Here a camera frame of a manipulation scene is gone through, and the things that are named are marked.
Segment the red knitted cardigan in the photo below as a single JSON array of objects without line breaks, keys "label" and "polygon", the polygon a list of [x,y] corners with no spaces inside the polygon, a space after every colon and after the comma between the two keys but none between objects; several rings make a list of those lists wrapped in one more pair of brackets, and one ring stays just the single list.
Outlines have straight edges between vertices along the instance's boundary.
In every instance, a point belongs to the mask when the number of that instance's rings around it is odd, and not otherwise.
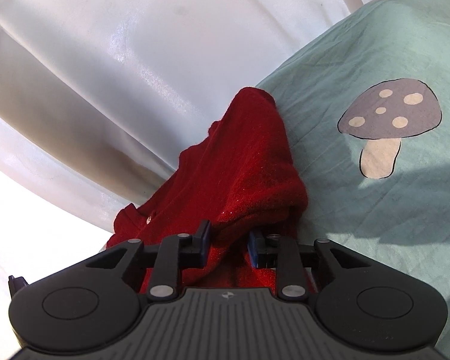
[{"label": "red knitted cardigan", "polygon": [[273,97],[247,87],[212,123],[207,138],[179,155],[177,171],[145,204],[119,211],[105,246],[129,239],[155,245],[167,236],[193,234],[208,219],[207,264],[183,271],[183,285],[274,290],[274,271],[251,266],[248,233],[270,225],[273,233],[295,238],[307,203]]}]

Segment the teal mushroom print bedsheet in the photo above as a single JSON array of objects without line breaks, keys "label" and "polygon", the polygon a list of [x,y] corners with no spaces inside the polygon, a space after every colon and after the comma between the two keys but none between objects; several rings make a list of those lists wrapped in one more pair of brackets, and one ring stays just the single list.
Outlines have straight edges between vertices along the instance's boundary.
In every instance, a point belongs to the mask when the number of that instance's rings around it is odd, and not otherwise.
[{"label": "teal mushroom print bedsheet", "polygon": [[330,237],[437,289],[450,358],[450,0],[368,2],[259,86],[309,196],[301,241]]}]

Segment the white sheer curtain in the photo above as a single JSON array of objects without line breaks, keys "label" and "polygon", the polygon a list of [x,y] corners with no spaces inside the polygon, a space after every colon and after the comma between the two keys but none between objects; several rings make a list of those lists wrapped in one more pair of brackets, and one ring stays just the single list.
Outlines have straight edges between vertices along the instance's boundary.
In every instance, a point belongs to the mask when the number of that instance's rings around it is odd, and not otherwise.
[{"label": "white sheer curtain", "polygon": [[239,89],[372,0],[0,0],[0,171],[111,230]]}]

